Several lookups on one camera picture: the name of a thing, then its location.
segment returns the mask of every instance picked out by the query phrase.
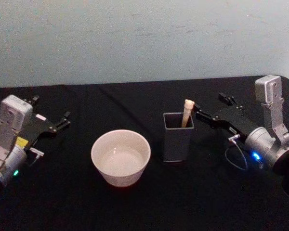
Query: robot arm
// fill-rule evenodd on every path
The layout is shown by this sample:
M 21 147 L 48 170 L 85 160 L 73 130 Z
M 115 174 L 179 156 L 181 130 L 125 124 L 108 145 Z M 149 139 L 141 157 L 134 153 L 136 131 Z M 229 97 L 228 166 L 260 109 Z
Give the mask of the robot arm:
M 255 82 L 256 98 L 262 102 L 265 126 L 260 127 L 244 117 L 243 107 L 234 97 L 219 94 L 219 99 L 227 106 L 213 115 L 203 112 L 196 105 L 196 118 L 232 133 L 232 139 L 239 139 L 251 153 L 256 153 L 257 161 L 263 163 L 278 175 L 285 176 L 283 188 L 289 195 L 289 133 L 283 124 L 282 88 L 279 76 L 265 76 Z
M 33 148 L 43 137 L 52 137 L 58 131 L 69 126 L 69 112 L 56 124 L 39 114 L 34 114 L 33 105 L 38 96 L 32 100 L 21 100 L 10 95 L 0 105 L 0 189 L 5 187 L 13 174 L 29 160 L 28 152 L 36 156 L 34 161 L 44 155 Z

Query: cable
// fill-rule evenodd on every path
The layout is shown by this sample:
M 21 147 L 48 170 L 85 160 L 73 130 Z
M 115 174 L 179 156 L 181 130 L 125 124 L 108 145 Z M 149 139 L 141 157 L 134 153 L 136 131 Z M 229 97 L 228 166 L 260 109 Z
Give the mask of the cable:
M 227 160 L 230 164 L 232 164 L 234 167 L 236 167 L 236 168 L 238 168 L 238 169 L 240 169 L 240 170 L 243 170 L 243 171 L 248 170 L 248 165 L 247 165 L 247 162 L 246 162 L 246 158 L 245 158 L 242 150 L 240 149 L 240 147 L 237 145 L 237 143 L 236 143 L 234 140 L 232 140 L 231 142 L 239 149 L 239 151 L 240 151 L 240 153 L 241 153 L 241 155 L 242 155 L 242 157 L 243 157 L 244 163 L 245 163 L 245 168 L 242 168 L 242 167 L 236 165 L 235 163 L 233 163 L 232 161 L 230 161 L 230 160 L 228 159 L 228 157 L 227 157 L 227 152 L 228 152 L 228 150 L 229 150 L 230 148 L 232 148 L 232 147 L 229 147 L 229 148 L 227 148 L 227 149 L 225 150 L 225 158 L 226 158 L 226 160 Z
M 29 167 L 31 167 L 32 165 L 34 165 L 37 160 L 38 160 L 38 158 L 35 158 L 34 161 L 29 165 Z

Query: metal bracket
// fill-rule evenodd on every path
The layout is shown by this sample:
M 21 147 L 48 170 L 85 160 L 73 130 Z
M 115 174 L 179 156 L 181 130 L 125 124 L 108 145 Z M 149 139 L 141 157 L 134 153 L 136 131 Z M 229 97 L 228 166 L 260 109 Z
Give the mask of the metal bracket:
M 280 76 L 264 76 L 255 82 L 256 100 L 261 102 L 264 123 L 269 134 L 282 148 L 289 147 L 288 129 L 283 123 L 282 85 Z

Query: light blue wall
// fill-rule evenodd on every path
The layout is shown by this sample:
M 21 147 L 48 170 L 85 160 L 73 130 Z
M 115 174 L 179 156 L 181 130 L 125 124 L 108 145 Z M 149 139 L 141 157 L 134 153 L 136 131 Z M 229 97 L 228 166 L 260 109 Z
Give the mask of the light blue wall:
M 0 0 L 0 87 L 264 74 L 289 0 Z

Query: black tablecloth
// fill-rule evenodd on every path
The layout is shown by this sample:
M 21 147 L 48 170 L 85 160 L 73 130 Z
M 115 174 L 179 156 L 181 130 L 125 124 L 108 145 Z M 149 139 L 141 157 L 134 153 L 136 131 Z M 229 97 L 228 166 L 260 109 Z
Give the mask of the black tablecloth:
M 194 119 L 188 160 L 163 163 L 164 112 L 183 110 L 184 99 L 214 112 L 218 93 L 233 95 L 263 126 L 255 101 L 259 77 L 0 89 L 0 101 L 40 96 L 35 112 L 72 124 L 36 147 L 45 156 L 23 169 L 0 194 L 0 230 L 289 230 L 289 197 L 282 178 L 248 159 L 247 172 L 224 159 L 227 134 Z M 289 129 L 289 80 L 282 78 L 284 123 Z M 150 143 L 151 159 L 127 189 L 109 186 L 91 161 L 102 134 L 130 129 Z

